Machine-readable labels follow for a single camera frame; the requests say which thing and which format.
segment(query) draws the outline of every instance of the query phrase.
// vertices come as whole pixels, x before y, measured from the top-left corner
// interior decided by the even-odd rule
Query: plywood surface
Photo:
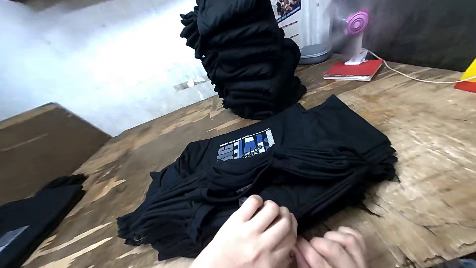
[[[308,236],[341,225],[364,233],[373,268],[428,267],[476,250],[476,94],[452,85],[411,81],[387,69],[372,82],[324,81],[332,62],[299,67],[310,108],[336,94],[385,133],[398,151],[401,183],[369,189],[372,212],[348,208]],[[460,73],[392,64],[420,79],[456,80]],[[252,124],[221,107],[216,96],[123,132],[77,172],[90,175],[83,200],[24,265],[27,268],[188,267],[191,260],[158,262],[149,246],[116,237],[115,218],[144,199],[158,171],[192,141]]]

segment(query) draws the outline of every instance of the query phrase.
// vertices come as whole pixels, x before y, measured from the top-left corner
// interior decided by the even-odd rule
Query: yellow object
[[[461,80],[470,78],[476,76],[476,58],[473,60],[473,62],[469,65],[468,69],[466,69],[466,72],[461,76]],[[476,82],[475,79],[468,80],[469,82]]]

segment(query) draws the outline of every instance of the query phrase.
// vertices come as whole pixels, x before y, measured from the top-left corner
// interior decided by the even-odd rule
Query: red object
[[[456,83],[455,88],[476,93],[476,82],[469,82],[469,81],[458,82]]]
[[[345,65],[343,62],[337,62],[324,74],[324,78],[336,80],[345,78],[345,80],[353,80],[353,76],[365,76],[368,77],[368,81],[370,81],[372,76],[374,76],[380,66],[382,66],[382,63],[383,60],[369,60],[359,65]]]

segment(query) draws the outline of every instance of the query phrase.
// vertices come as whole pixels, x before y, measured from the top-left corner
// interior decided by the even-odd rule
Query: red notebook
[[[324,79],[370,81],[382,63],[383,60],[369,60],[359,65],[337,62],[324,74]]]

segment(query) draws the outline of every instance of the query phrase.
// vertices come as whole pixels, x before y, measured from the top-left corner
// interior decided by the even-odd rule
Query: power cord
[[[410,79],[420,81],[420,82],[436,83],[436,84],[453,84],[453,83],[458,83],[458,82],[469,81],[469,80],[471,80],[471,79],[475,79],[475,78],[476,78],[476,76],[473,76],[473,77],[470,77],[470,78],[466,78],[466,79],[458,80],[458,81],[453,81],[453,82],[438,82],[438,81],[421,80],[421,79],[418,79],[418,78],[415,78],[415,77],[411,77],[411,76],[409,76],[409,75],[406,74],[406,73],[402,73],[402,72],[400,72],[400,71],[397,71],[397,70],[393,69],[392,67],[390,67],[390,66],[387,64],[387,62],[386,62],[384,59],[382,59],[382,58],[380,58],[379,56],[375,55],[375,53],[373,53],[373,52],[370,51],[370,50],[368,50],[368,52],[370,52],[370,54],[374,55],[377,59],[383,60],[385,66],[386,66],[387,68],[391,69],[392,71],[397,72],[397,73],[399,73],[399,74],[401,74],[401,75],[403,75],[403,76],[405,76],[405,77],[408,77],[408,78],[410,78]]]

